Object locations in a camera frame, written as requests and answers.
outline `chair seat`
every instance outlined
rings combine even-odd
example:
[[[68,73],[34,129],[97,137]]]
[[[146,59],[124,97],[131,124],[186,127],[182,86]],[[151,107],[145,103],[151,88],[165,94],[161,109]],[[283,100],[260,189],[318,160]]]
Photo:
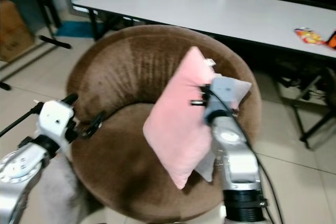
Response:
[[[143,124],[153,105],[128,105],[104,121],[87,141],[74,141],[75,172],[104,205],[146,222],[192,219],[222,200],[219,177],[208,183],[193,172],[178,190],[148,145]]]

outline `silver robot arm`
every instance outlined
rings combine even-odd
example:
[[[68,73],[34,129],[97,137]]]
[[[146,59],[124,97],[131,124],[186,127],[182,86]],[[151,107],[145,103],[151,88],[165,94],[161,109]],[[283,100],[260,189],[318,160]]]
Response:
[[[75,113],[71,106],[76,99],[76,95],[70,95],[61,101],[39,103],[38,109],[35,109],[36,106],[31,110],[39,114],[36,137],[25,138],[18,150],[8,154],[0,162],[1,224],[19,223],[28,195],[40,180],[49,160],[58,152],[65,153],[69,143],[80,135],[73,121]],[[81,136],[90,137],[100,127],[102,118],[103,113],[98,114]]]
[[[234,93],[232,86],[227,78],[216,77],[210,85],[201,87],[203,99],[193,100],[191,104],[206,106],[204,120],[212,128],[212,151],[222,173],[225,224],[267,224],[262,213],[267,201],[262,195],[256,156],[231,117],[231,111],[213,94],[229,102]]]

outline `tiled floor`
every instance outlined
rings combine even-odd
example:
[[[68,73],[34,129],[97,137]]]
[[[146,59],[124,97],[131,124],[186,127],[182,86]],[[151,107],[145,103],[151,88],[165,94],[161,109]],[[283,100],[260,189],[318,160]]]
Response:
[[[7,80],[12,91],[0,90],[0,128],[10,124],[34,106],[33,99],[47,101],[65,95],[67,77],[93,41],[91,39],[61,38],[72,44],[73,49],[58,48],[36,61],[33,65]],[[335,224],[336,223],[336,135],[334,121],[319,131],[312,139],[318,148],[308,151],[298,141],[299,131],[291,109],[282,104],[272,80],[256,73],[263,97],[263,125],[255,150],[269,171],[287,223]],[[307,127],[321,118],[322,111],[301,111]],[[13,151],[16,145],[35,128],[32,116],[0,139],[0,157]],[[275,215],[275,206],[268,188],[267,197]],[[38,186],[30,195],[29,205],[22,222],[45,224],[39,204]],[[103,209],[87,217],[82,224],[95,223],[136,224],[137,220],[122,216],[111,209]],[[216,209],[190,224],[223,223],[223,208]]]

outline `table leg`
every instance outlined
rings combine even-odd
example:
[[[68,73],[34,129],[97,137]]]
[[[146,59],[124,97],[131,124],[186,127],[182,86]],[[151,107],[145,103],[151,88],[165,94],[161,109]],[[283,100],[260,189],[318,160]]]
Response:
[[[92,28],[93,39],[95,41],[97,41],[98,39],[100,39],[100,36],[98,34],[96,15],[94,14],[92,9],[89,9],[89,17],[90,17],[90,20],[91,20],[91,28]]]

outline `cardboard box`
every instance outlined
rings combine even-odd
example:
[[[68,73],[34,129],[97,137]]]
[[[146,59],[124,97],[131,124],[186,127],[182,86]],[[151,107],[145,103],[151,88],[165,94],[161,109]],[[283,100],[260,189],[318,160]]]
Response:
[[[0,60],[10,62],[34,44],[15,4],[0,1]]]

